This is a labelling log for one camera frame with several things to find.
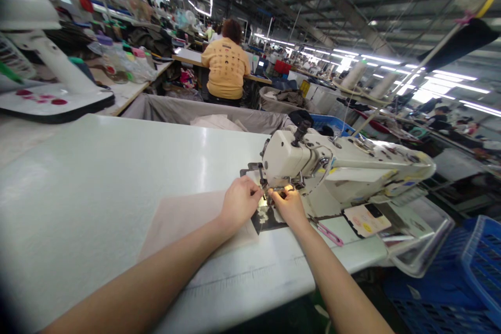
yellow shirt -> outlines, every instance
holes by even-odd
[[[224,99],[240,99],[244,76],[251,74],[249,58],[245,51],[230,38],[210,43],[202,53],[202,64],[210,68],[207,88]]]

blue plastic crate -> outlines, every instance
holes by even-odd
[[[313,124],[313,129],[314,130],[322,130],[322,127],[324,125],[327,125],[334,130],[334,132],[337,132],[339,130],[342,131],[341,137],[348,137],[351,136],[354,132],[355,129],[353,129],[351,126],[348,124],[344,123],[343,120],[334,117],[334,116],[326,116],[326,115],[315,115],[315,114],[310,114],[312,117],[313,121],[315,124]]]
[[[433,326],[426,326],[430,332],[499,333],[501,224],[485,216],[465,221],[451,232],[424,278],[396,271],[384,290],[414,333],[427,332],[425,324]]]

work table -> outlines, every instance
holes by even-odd
[[[132,267],[160,199],[227,189],[267,138],[89,114],[1,169],[0,254],[28,330]],[[344,218],[323,224],[345,242],[329,246],[350,273],[386,258],[379,238],[359,239]],[[207,261],[157,332],[224,330],[314,288],[290,229],[263,231]]]

scissors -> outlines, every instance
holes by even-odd
[[[334,244],[336,244],[339,247],[342,247],[344,245],[343,240],[338,238],[330,229],[325,227],[323,224],[321,224],[319,221],[317,221],[315,218],[313,218],[310,214],[308,214],[309,221],[315,225],[318,230],[324,234],[326,237],[329,238]]]

sticker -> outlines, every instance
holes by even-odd
[[[414,287],[411,287],[409,285],[407,285],[407,288],[411,292],[411,295],[414,298],[414,300],[421,300],[421,294],[419,293],[418,290],[416,290]]]

